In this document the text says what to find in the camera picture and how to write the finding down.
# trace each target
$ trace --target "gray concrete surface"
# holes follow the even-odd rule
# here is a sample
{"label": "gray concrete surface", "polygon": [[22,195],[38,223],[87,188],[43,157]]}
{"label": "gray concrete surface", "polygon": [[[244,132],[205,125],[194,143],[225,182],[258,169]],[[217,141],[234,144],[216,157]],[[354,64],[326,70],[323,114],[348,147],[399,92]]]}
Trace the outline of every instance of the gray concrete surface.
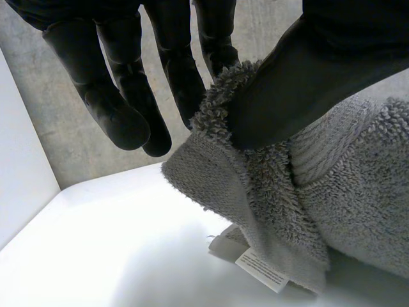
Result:
{"label": "gray concrete surface", "polygon": [[[233,43],[242,60],[264,58],[301,14],[301,0],[238,0]],[[189,132],[184,128],[158,59],[149,19],[141,8],[143,61],[159,108],[172,135],[174,151]],[[210,76],[201,57],[196,14],[192,9],[192,49],[208,86]],[[159,161],[142,150],[117,149],[92,120],[68,74],[41,38],[0,0],[0,48],[40,137],[61,188],[84,180]],[[404,72],[368,89],[372,95],[406,95]]]}

